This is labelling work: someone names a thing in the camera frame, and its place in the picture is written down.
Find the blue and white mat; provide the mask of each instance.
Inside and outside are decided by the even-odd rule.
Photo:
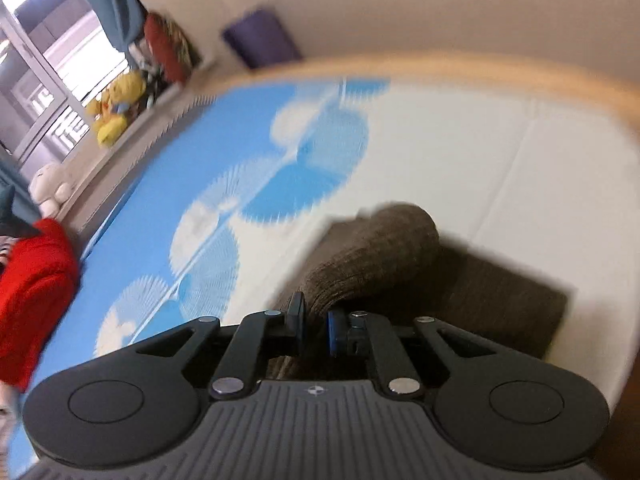
[[[270,303],[329,218],[393,200],[584,291],[571,314],[578,324],[581,312],[590,319],[591,300],[608,302],[614,314],[591,333],[593,354],[576,354],[574,322],[551,359],[610,395],[628,345],[608,342],[633,341],[640,294],[640,208],[628,184],[640,164],[625,136],[597,111],[441,84],[230,91],[153,161],[98,240],[32,385],[194,317],[239,322]],[[33,460],[20,429],[12,477]]]

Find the purple object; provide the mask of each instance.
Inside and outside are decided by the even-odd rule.
[[[267,9],[254,10],[232,23],[222,38],[250,69],[302,59],[280,20]]]

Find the wooden floor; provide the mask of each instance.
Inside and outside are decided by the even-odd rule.
[[[609,480],[640,479],[640,354],[594,461]]]

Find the plush toy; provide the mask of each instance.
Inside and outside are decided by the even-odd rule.
[[[73,187],[65,168],[57,162],[43,166],[29,184],[29,193],[44,218],[53,218],[71,197]]]
[[[113,146],[127,129],[129,121],[124,116],[130,107],[140,99],[146,90],[146,82],[140,72],[130,71],[120,74],[100,94],[100,100],[93,99],[84,108],[96,117],[92,129],[101,146]]]

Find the yellow plush toy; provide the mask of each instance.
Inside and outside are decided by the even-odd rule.
[[[95,117],[92,130],[101,146],[113,146],[124,133],[128,126],[124,112],[142,97],[145,89],[146,83],[140,72],[120,74],[102,91],[100,100],[92,99],[84,107],[89,115]]]

